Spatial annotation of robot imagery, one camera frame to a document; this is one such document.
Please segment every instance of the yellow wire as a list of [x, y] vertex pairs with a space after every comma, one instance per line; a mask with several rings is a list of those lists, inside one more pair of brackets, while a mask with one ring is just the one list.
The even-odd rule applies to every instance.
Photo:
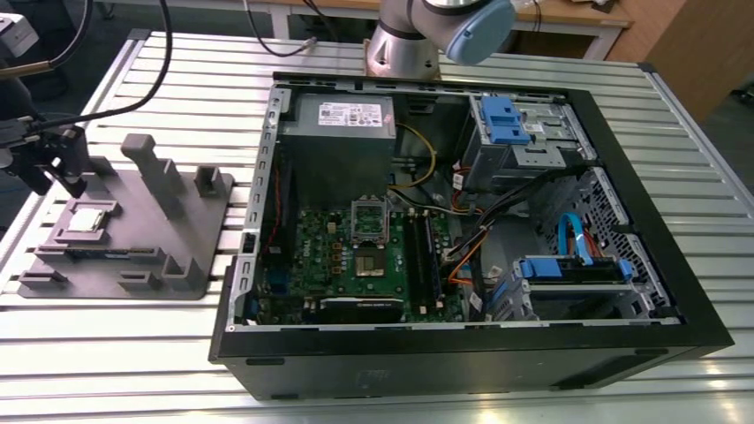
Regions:
[[432, 148], [432, 143], [428, 142], [427, 137], [424, 137], [419, 131], [416, 131], [413, 128], [411, 128], [405, 124], [396, 123], [396, 125], [405, 128], [409, 132], [413, 133], [413, 135], [417, 136], [417, 138], [424, 143], [424, 146], [427, 146], [427, 150], [428, 150], [428, 153], [431, 155], [428, 170], [427, 170], [427, 174], [424, 174], [424, 177], [421, 177], [420, 179], [417, 179], [416, 181], [413, 181], [408, 184], [394, 184], [394, 185], [386, 186], [388, 188], [411, 188], [411, 187], [421, 184], [424, 181], [427, 181], [431, 178], [432, 174], [435, 173], [435, 165], [437, 164], [437, 152]]

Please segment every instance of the aluminum table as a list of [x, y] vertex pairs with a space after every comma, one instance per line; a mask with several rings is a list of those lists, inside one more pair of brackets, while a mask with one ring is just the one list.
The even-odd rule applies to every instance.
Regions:
[[[86, 110], [138, 99], [164, 35], [128, 40]], [[296, 42], [272, 42], [288, 48]], [[495, 56], [440, 66], [447, 80], [587, 89], [675, 235], [735, 346], [672, 362], [599, 390], [256, 402], [206, 362], [220, 278], [238, 246], [272, 71], [356, 75], [360, 45], [322, 43], [280, 59], [240, 37], [177, 34], [156, 99], [86, 127], [92, 155], [129, 166], [118, 144], [154, 136], [180, 170], [236, 178], [209, 293], [198, 301], [23, 299], [15, 276], [65, 202], [32, 195], [0, 244], [0, 421], [158, 422], [749, 422], [754, 416], [754, 201], [657, 76], [632, 64]]]

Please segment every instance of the black cable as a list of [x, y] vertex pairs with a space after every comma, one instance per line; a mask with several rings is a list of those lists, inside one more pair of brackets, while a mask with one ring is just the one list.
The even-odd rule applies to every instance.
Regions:
[[68, 44], [68, 47], [65, 47], [65, 50], [62, 50], [62, 53], [60, 53], [53, 59], [49, 60], [50, 67], [56, 68], [57, 66], [64, 64], [70, 58], [70, 56], [76, 53], [76, 50], [78, 50], [78, 47], [81, 46], [81, 42], [84, 41], [85, 38], [85, 29], [89, 27], [89, 22], [92, 20], [93, 9], [94, 9], [94, 0], [85, 0], [84, 17], [81, 18], [81, 23], [78, 24], [78, 29], [74, 33], [73, 40]]
[[473, 287], [473, 293], [481, 299], [481, 310], [477, 311], [472, 306], [469, 311], [476, 312], [468, 314], [468, 320], [479, 322], [484, 321], [484, 314], [487, 313], [487, 289], [484, 288], [484, 275], [481, 273], [481, 247], [468, 258], [468, 267], [471, 268], [471, 287]]
[[[413, 182], [416, 181], [416, 171], [412, 170], [412, 171], [408, 173], [408, 175], [411, 176], [411, 182], [413, 183]], [[431, 196], [431, 194], [428, 193], [427, 189], [425, 189], [420, 184], [419, 184], [419, 185], [415, 185], [413, 188], [416, 188], [416, 189], [421, 192], [421, 194], [424, 194], [424, 196], [427, 197], [427, 200], [428, 200], [429, 205], [432, 205], [432, 206], [439, 206], [439, 205], [435, 203], [435, 199], [432, 199], [432, 196]]]
[[492, 206], [487, 208], [481, 216], [479, 217], [476, 223], [473, 224], [475, 232], [467, 235], [456, 247], [453, 247], [448, 252], [447, 256], [451, 256], [460, 252], [467, 246], [471, 246], [476, 243], [477, 238], [484, 235], [487, 232], [487, 227], [495, 222], [497, 216], [507, 212], [509, 207], [517, 205], [521, 201], [527, 199], [527, 197], [536, 191], [541, 186], [556, 180], [557, 178], [571, 177], [579, 175], [587, 170], [588, 166], [576, 165], [563, 170], [548, 170], [539, 174], [533, 179], [527, 181], [523, 185], [519, 185], [516, 188], [509, 190], [504, 193]]
[[322, 23], [325, 24], [326, 31], [329, 32], [329, 36], [332, 37], [332, 41], [340, 42], [340, 37], [337, 37], [337, 33], [336, 33], [336, 30], [334, 30], [334, 26], [332, 25], [332, 21], [329, 20], [329, 17], [318, 10], [318, 7], [316, 7], [314, 0], [302, 0], [302, 1], [304, 1], [304, 4], [308, 6], [308, 8], [312, 11], [314, 11], [316, 15], [318, 16]]
[[248, 25], [250, 26], [250, 32], [253, 33], [253, 36], [256, 37], [256, 40], [258, 41], [258, 44], [261, 45], [261, 48], [264, 50], [266, 50], [266, 53], [269, 53], [272, 56], [277, 56], [277, 57], [290, 57], [293, 55], [297, 55], [301, 51], [304, 51], [305, 49], [308, 49], [308, 46], [310, 46], [314, 42], [316, 42], [316, 38], [313, 39], [308, 39], [298, 47], [297, 49], [294, 49], [293, 51], [289, 51], [286, 53], [280, 53], [277, 51], [273, 51], [269, 46], [266, 46], [266, 43], [264, 42], [264, 40], [261, 40], [261, 37], [258, 36], [258, 31], [256, 30], [256, 23], [254, 23], [254, 18], [250, 15], [250, 11], [248, 10], [248, 0], [244, 0], [244, 10], [246, 11], [246, 18], [248, 18]]
[[88, 115], [81, 115], [80, 117], [64, 117], [61, 119], [53, 119], [50, 121], [45, 121], [38, 123], [33, 126], [33, 129], [37, 131], [45, 130], [48, 128], [54, 128], [61, 125], [76, 124], [78, 122], [90, 121], [94, 119], [100, 119], [102, 117], [112, 117], [114, 115], [120, 115], [122, 113], [130, 112], [144, 106], [152, 97], [154, 97], [156, 90], [162, 85], [162, 81], [165, 80], [166, 70], [169, 68], [169, 61], [173, 56], [173, 23], [169, 17], [169, 10], [166, 8], [166, 0], [157, 0], [160, 3], [160, 11], [162, 13], [162, 25], [165, 27], [165, 58], [162, 59], [162, 67], [160, 69], [158, 74], [156, 75], [154, 84], [149, 91], [146, 92], [145, 96], [141, 100], [122, 108], [104, 110], [97, 113], [89, 113]]
[[533, 18], [533, 28], [532, 31], [537, 33], [541, 30], [541, 6], [539, 5], [539, 1], [533, 0], [533, 7], [536, 9], [536, 16]]

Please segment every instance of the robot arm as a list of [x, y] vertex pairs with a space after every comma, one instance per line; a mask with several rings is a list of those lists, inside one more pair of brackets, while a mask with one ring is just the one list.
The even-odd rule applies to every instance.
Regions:
[[380, 77], [431, 80], [437, 49], [457, 64], [476, 64], [513, 26], [511, 0], [389, 0], [366, 50], [366, 69]]

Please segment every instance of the power cable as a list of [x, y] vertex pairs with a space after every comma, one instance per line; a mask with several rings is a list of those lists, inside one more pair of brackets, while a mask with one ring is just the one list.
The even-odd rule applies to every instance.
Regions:
[[261, 45], [261, 48], [264, 50], [266, 50], [266, 53], [269, 53], [272, 56], [276, 57], [290, 57], [293, 55], [297, 55], [301, 51], [304, 51], [305, 49], [308, 49], [314, 43], [316, 43], [316, 37], [310, 37], [308, 40], [305, 40], [301, 45], [297, 47], [297, 49], [294, 49], [293, 51], [289, 51], [286, 53], [280, 53], [278, 51], [273, 51], [269, 46], [266, 45], [266, 43], [264, 42], [264, 40], [261, 39], [261, 37], [258, 36], [258, 30], [256, 29], [256, 22], [254, 22], [254, 18], [250, 14], [250, 10], [248, 9], [248, 0], [244, 0], [244, 11], [246, 12], [246, 18], [248, 18], [248, 25], [250, 26], [250, 32], [253, 33], [253, 36], [256, 37], [256, 40], [258, 41], [258, 44]]
[[160, 4], [160, 11], [162, 14], [162, 25], [165, 28], [165, 58], [162, 59], [162, 67], [160, 68], [160, 72], [156, 75], [154, 84], [152, 84], [152, 88], [149, 88], [149, 91], [146, 92], [145, 96], [136, 103], [124, 106], [122, 108], [118, 109], [104, 110], [97, 113], [89, 113], [86, 115], [73, 116], [73, 117], [64, 117], [60, 119], [44, 121], [41, 123], [34, 123], [32, 124], [33, 130], [42, 131], [48, 128], [54, 128], [61, 125], [70, 125], [78, 122], [101, 119], [102, 117], [112, 117], [114, 115], [124, 114], [126, 112], [138, 109], [149, 102], [149, 100], [152, 100], [156, 94], [156, 90], [158, 90], [158, 88], [162, 85], [162, 81], [165, 80], [166, 70], [169, 68], [169, 62], [173, 55], [173, 23], [169, 17], [169, 9], [166, 8], [166, 0], [157, 0], [157, 1]]

